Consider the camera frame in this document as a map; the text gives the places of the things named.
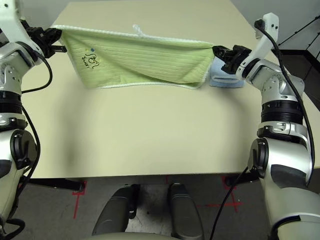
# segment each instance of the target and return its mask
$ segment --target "beige table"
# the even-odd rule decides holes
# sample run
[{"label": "beige table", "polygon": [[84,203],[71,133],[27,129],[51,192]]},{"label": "beige table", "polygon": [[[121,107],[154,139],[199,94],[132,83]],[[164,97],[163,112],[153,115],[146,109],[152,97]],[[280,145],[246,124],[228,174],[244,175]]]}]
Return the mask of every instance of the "beige table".
[{"label": "beige table", "polygon": [[[253,49],[257,43],[254,29],[229,0],[72,2],[55,24],[124,33],[133,33],[132,25],[138,24],[148,35],[229,48],[237,44]],[[227,173],[245,168],[261,114],[261,95],[252,86],[89,91],[67,54],[57,53],[49,63],[51,86],[22,99],[42,146],[34,178]],[[23,88],[40,86],[47,78],[45,65],[37,66],[23,79]],[[318,146],[320,112],[308,97],[304,102]],[[320,166],[317,157],[315,165]]]}]

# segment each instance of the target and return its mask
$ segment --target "white wall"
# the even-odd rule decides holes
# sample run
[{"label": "white wall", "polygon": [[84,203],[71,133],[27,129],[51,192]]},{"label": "white wall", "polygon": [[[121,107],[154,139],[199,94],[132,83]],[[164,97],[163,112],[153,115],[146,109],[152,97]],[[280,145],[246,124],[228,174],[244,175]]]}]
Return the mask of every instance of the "white wall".
[{"label": "white wall", "polygon": [[48,28],[69,2],[99,0],[21,0],[23,15],[30,26]]},{"label": "white wall", "polygon": [[[231,0],[245,19],[253,25],[255,20],[266,13],[279,16],[278,43],[291,36],[295,31],[320,15],[320,0]],[[320,32],[320,19],[299,32],[281,49],[305,50],[308,44]],[[314,56],[320,51],[320,36],[308,49]]]}]

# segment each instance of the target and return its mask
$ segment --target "light green towel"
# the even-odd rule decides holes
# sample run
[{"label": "light green towel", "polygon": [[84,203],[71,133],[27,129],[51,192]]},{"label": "light green towel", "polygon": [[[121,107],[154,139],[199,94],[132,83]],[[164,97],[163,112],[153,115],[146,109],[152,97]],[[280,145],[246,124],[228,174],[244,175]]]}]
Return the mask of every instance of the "light green towel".
[{"label": "light green towel", "polygon": [[195,89],[213,61],[213,44],[55,25],[83,84],[89,89],[174,85]]}]

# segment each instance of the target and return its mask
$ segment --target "towel embroidery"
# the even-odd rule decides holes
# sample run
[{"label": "towel embroidery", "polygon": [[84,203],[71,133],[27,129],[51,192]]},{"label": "towel embroidery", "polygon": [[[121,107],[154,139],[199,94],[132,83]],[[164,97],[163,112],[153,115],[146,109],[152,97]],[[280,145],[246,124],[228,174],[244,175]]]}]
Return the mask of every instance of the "towel embroidery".
[{"label": "towel embroidery", "polygon": [[97,61],[97,55],[95,53],[91,53],[91,54],[84,54],[85,56],[83,56],[81,59],[85,65],[85,67],[87,69],[89,68],[95,68],[99,66],[99,62]]}]

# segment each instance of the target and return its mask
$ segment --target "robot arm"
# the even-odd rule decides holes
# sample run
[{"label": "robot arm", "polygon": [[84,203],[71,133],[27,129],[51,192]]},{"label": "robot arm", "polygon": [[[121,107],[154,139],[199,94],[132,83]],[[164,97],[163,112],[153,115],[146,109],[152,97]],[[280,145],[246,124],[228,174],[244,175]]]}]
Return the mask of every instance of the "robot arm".
[{"label": "robot arm", "polygon": [[[275,40],[279,20],[273,13],[256,24]],[[248,169],[256,173],[264,189],[271,225],[271,239],[319,239],[320,196],[307,188],[313,164],[303,112],[280,67],[264,59],[272,44],[264,35],[253,51],[235,45],[232,50],[213,47],[225,62],[222,70],[261,91],[261,124],[252,143]],[[289,76],[302,96],[304,82]]]},{"label": "robot arm", "polygon": [[66,52],[63,46],[52,46],[60,38],[61,30],[29,27],[20,20],[20,12],[17,1],[0,0],[0,33],[8,39],[0,44],[0,239],[6,235],[3,227],[13,215],[26,184],[23,174],[26,168],[36,167],[40,154],[40,146],[25,130],[22,78],[42,63],[41,59]]}]

